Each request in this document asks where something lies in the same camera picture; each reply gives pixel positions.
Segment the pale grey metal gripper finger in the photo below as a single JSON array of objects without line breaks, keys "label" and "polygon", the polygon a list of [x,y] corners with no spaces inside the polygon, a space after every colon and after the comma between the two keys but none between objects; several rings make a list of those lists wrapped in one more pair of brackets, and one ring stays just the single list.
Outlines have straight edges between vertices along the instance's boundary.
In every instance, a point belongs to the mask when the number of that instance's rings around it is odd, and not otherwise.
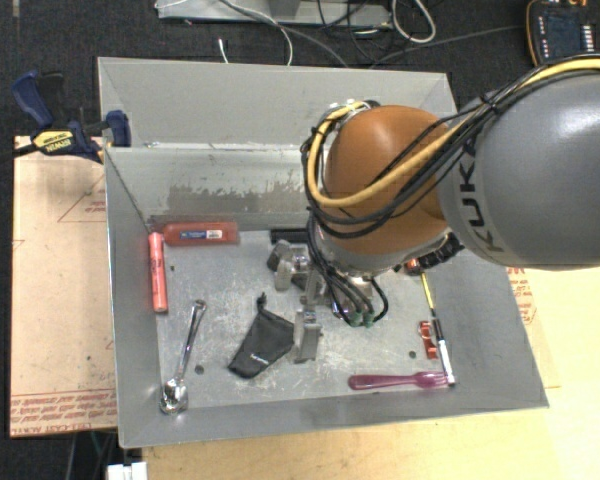
[{"label": "pale grey metal gripper finger", "polygon": [[299,309],[294,322],[294,362],[302,364],[317,357],[322,336],[322,326],[317,322],[314,310]]},{"label": "pale grey metal gripper finger", "polygon": [[271,251],[267,266],[274,273],[274,287],[277,291],[286,291],[291,286],[293,275],[297,272],[299,249],[288,241],[278,241]]}]

